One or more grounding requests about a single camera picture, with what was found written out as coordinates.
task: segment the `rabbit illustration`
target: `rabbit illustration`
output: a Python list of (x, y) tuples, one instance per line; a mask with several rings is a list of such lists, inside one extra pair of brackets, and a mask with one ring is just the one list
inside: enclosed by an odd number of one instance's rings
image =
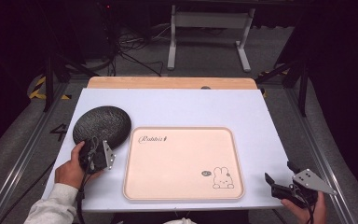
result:
[(228, 173), (227, 167), (216, 167), (214, 168), (214, 189), (234, 189), (234, 185), (232, 184), (232, 178)]

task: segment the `white tabletop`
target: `white tabletop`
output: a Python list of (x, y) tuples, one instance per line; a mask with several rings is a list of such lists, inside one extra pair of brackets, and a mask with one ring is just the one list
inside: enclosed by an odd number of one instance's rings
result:
[[(101, 105), (125, 110), (137, 127), (227, 127), (234, 135), (245, 194), (238, 200), (130, 201), (123, 195), (129, 140), (115, 149), (112, 170), (86, 186), (83, 210), (94, 212), (258, 209), (281, 206), (271, 197), (264, 179), (268, 173), (277, 184), (288, 186), (293, 173), (259, 90), (134, 90), (84, 89), (62, 143), (54, 169), (70, 159), (75, 146), (72, 132), (77, 120)], [(51, 172), (42, 198), (54, 183)]]

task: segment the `tray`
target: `tray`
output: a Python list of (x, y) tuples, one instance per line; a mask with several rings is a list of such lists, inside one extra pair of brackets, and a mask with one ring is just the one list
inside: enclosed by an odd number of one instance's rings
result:
[(239, 199), (232, 132), (223, 127), (139, 127), (131, 133), (124, 195), (130, 200)]

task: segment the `black circular object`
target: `black circular object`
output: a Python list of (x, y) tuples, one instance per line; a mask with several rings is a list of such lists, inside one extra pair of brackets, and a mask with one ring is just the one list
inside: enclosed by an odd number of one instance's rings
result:
[(130, 131), (130, 116), (118, 107), (106, 105), (93, 108), (80, 117), (74, 127), (73, 137), (76, 144), (97, 137), (100, 145), (106, 140), (110, 148), (114, 149), (127, 139)]

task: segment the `floor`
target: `floor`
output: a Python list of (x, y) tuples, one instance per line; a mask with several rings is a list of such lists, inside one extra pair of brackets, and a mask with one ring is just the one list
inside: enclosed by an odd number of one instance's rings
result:
[[(262, 27), (250, 31), (245, 50), (252, 67), (251, 73), (241, 69), (234, 42), (241, 36), (237, 30), (191, 29), (178, 31), (178, 50), (173, 71), (166, 69), (169, 40), (166, 33), (142, 49), (128, 53), (138, 61), (148, 63), (154, 70), (161, 69), (166, 77), (252, 77), (271, 70), (292, 28), (269, 29)], [(87, 66), (100, 64), (100, 60), (89, 60)], [(102, 76), (112, 74), (112, 66), (98, 71)], [(120, 57), (116, 60), (117, 76), (156, 76), (144, 66)], [(311, 83), (306, 102), (307, 116), (300, 115), (296, 106), (298, 86), (284, 89), (282, 77), (274, 77), (259, 88), (266, 90), (265, 101), (274, 121), (283, 147), (290, 161), (302, 168), (310, 168), (329, 182), (338, 192), (337, 197), (326, 197), (327, 223), (358, 223), (358, 183), (342, 159), (331, 133), (324, 121)], [(56, 158), (65, 128), (71, 121), (77, 99), (87, 86), (88, 77), (72, 75), (69, 83), (55, 82), (56, 101), (51, 109), (43, 113), (45, 102), (34, 98), (13, 122), (0, 140), (0, 218), (10, 210), (2, 223), (22, 223), (32, 204), (40, 199), (50, 170)], [(70, 99), (61, 99), (62, 95)], [(40, 180), (33, 185), (39, 176)], [(22, 200), (10, 208), (19, 198)], [(287, 223), (296, 223), (284, 208), (277, 211)], [(113, 214), (86, 214), (88, 223), (110, 223)], [(252, 223), (279, 223), (272, 210), (251, 210)]]

